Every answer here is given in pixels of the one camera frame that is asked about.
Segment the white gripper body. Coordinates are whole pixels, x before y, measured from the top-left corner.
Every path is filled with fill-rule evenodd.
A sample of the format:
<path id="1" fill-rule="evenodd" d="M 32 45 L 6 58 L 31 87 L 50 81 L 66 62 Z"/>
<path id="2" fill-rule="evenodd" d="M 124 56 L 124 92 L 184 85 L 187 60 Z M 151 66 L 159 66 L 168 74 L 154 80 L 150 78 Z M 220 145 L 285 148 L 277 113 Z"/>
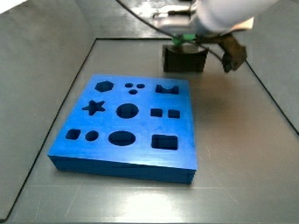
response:
<path id="1" fill-rule="evenodd" d="M 208 37 L 212 32 L 204 25 L 202 16 L 202 10 L 163 8 L 154 14 L 154 25 L 171 34 Z"/>

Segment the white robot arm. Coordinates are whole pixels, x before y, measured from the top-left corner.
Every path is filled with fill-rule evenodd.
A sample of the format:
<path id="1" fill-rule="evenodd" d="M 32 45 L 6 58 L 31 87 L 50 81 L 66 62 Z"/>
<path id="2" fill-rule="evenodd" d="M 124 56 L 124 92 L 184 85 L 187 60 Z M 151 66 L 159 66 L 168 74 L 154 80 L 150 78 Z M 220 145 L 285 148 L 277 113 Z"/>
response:
<path id="1" fill-rule="evenodd" d="M 154 25 L 171 34 L 222 36 L 250 30 L 254 17 L 278 0 L 192 0 L 188 5 L 167 5 L 154 14 Z"/>

